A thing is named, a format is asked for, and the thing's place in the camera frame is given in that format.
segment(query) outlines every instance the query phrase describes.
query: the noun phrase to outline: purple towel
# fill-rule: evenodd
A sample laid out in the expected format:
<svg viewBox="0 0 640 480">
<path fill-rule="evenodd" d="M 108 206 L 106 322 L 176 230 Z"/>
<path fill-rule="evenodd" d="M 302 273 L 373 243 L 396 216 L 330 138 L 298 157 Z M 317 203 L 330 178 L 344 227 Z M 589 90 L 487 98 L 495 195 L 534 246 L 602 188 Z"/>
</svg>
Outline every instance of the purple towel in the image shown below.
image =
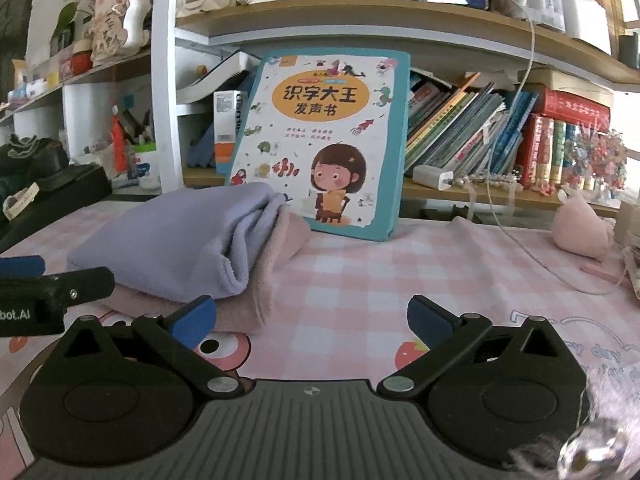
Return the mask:
<svg viewBox="0 0 640 480">
<path fill-rule="evenodd" d="M 215 300 L 245 290 L 284 195 L 260 182 L 179 189 L 105 224 L 67 267 L 106 266 L 116 283 L 167 300 Z"/>
</svg>

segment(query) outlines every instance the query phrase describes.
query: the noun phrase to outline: tablecloth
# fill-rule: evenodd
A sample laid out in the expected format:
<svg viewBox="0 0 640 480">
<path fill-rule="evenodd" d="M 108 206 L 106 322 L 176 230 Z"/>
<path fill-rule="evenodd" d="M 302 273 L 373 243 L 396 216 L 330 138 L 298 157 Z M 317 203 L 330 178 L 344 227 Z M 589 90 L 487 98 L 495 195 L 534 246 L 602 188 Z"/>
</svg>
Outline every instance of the tablecloth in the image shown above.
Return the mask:
<svg viewBox="0 0 640 480">
<path fill-rule="evenodd" d="M 48 274 L 61 272 L 70 250 L 132 206 L 102 202 L 78 210 L 4 256 L 40 254 Z M 549 232 L 509 231 L 572 283 L 594 292 L 612 287 L 582 272 L 588 260 L 559 250 Z M 409 299 L 423 294 L 454 314 L 478 312 L 496 325 L 545 316 L 585 369 L 600 368 L 640 388 L 640 302 L 633 292 L 624 286 L 607 296 L 575 292 L 497 227 L 461 218 L 450 223 L 401 220 L 382 243 L 314 233 L 274 274 L 274 288 L 276 312 L 262 332 L 251 338 L 213 332 L 196 351 L 241 377 L 368 378 L 375 387 L 426 351 L 406 322 Z M 105 325 L 130 322 L 98 304 L 86 304 L 70 309 L 65 324 L 82 314 L 94 314 Z M 0 480 L 10 480 L 32 460 L 15 409 L 20 390 L 55 340 L 0 338 L 0 456 L 14 457 L 0 463 Z"/>
</svg>

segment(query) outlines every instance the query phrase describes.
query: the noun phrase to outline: cartoon girl's hair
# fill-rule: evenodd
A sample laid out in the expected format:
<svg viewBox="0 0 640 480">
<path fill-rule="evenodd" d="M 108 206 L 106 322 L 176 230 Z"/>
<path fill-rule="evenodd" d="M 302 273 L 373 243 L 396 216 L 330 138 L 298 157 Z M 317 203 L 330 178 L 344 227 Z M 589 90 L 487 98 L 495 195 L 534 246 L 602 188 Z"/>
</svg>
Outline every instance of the cartoon girl's hair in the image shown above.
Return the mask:
<svg viewBox="0 0 640 480">
<path fill-rule="evenodd" d="M 322 190 L 316 186 L 314 181 L 314 168 L 318 163 L 341 166 L 349 170 L 351 175 L 354 173 L 358 175 L 358 179 L 355 182 L 350 182 L 347 187 L 344 188 L 347 193 L 359 192 L 367 176 L 367 163 L 357 148 L 349 144 L 330 144 L 320 150 L 311 163 L 311 185 L 319 191 Z"/>
</svg>

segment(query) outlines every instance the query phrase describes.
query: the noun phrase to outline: white cable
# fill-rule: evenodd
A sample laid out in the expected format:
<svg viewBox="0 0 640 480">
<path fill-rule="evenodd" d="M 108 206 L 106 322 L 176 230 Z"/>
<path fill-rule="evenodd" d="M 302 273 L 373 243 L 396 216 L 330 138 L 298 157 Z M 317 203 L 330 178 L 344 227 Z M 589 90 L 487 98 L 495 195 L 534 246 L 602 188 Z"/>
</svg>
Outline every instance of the white cable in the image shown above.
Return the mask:
<svg viewBox="0 0 640 480">
<path fill-rule="evenodd" d="M 525 75 L 522 78 L 520 86 L 518 86 L 518 89 L 516 90 L 516 95 L 513 98 L 513 103 L 516 103 L 518 101 L 518 97 L 520 96 L 520 93 L 522 92 L 522 89 L 524 88 L 525 83 L 527 82 L 527 79 L 529 78 L 529 73 L 531 72 L 531 69 L 533 68 L 533 60 L 534 60 L 534 56 L 535 56 L 535 53 L 536 53 L 536 28 L 535 28 L 533 22 L 531 21 L 531 19 L 529 17 L 529 14 L 527 13 L 527 9 L 525 9 L 516 0 L 509 0 L 509 1 L 513 2 L 516 6 L 518 6 L 522 10 L 522 12 L 524 12 L 524 15 L 525 15 L 525 18 L 527 20 L 527 23 L 529 23 L 529 27 L 531 28 L 531 51 L 530 51 L 530 55 L 529 55 L 529 65 L 527 66 L 527 71 L 525 72 Z M 513 111 L 514 111 L 514 108 L 515 108 L 515 106 L 512 106 L 511 109 L 509 110 L 509 115 L 507 117 L 507 122 L 511 118 L 511 115 L 513 114 Z M 495 145 L 497 144 L 497 140 L 498 140 L 498 136 L 495 136 L 495 139 L 493 140 L 492 145 L 491 145 L 491 155 L 489 156 L 489 168 L 487 169 L 486 194 L 487 194 L 487 197 L 489 199 L 489 207 L 491 208 L 491 213 L 494 215 L 494 220 L 495 220 L 496 224 L 498 225 L 498 227 L 500 228 L 500 230 L 505 235 L 507 235 L 507 237 L 509 237 L 518 247 L 520 247 L 534 262 L 536 262 L 543 269 L 547 270 L 550 274 L 555 276 L 558 280 L 560 280 L 560 282 L 564 283 L 569 288 L 572 288 L 572 289 L 574 289 L 574 290 L 576 290 L 578 292 L 581 292 L 583 294 L 589 294 L 590 296 L 607 296 L 608 294 L 611 294 L 614 290 L 616 290 L 618 288 L 620 283 L 622 283 L 622 281 L 625 279 L 626 264 L 625 264 L 625 269 L 622 272 L 622 276 L 620 277 L 620 279 L 618 280 L 616 285 L 614 285 L 609 290 L 606 290 L 605 292 L 591 292 L 590 290 L 583 290 L 582 288 L 580 288 L 578 286 L 575 286 L 573 283 L 568 282 L 562 276 L 560 276 L 559 274 L 554 272 L 552 269 L 550 269 L 547 264 L 545 264 L 544 262 L 540 261 L 522 243 L 520 243 L 520 241 L 517 238 L 513 237 L 513 235 L 511 235 L 507 231 L 507 229 L 505 229 L 504 226 L 500 223 L 500 221 L 498 220 L 498 216 L 495 213 L 494 202 L 491 199 L 491 186 L 489 185 L 489 173 L 491 172 L 491 162 L 494 160 Z"/>
</svg>

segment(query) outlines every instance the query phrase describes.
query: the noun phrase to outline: teal book cover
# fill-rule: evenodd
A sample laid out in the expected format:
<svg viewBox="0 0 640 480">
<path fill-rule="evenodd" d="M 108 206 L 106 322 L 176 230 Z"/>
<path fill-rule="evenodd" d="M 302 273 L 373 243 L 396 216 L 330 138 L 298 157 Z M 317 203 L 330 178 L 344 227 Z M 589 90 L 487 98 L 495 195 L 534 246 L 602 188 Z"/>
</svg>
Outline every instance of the teal book cover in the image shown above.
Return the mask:
<svg viewBox="0 0 640 480">
<path fill-rule="evenodd" d="M 395 50 L 268 52 L 226 184 L 266 182 L 315 231 L 386 240 L 402 195 L 410 65 Z"/>
</svg>

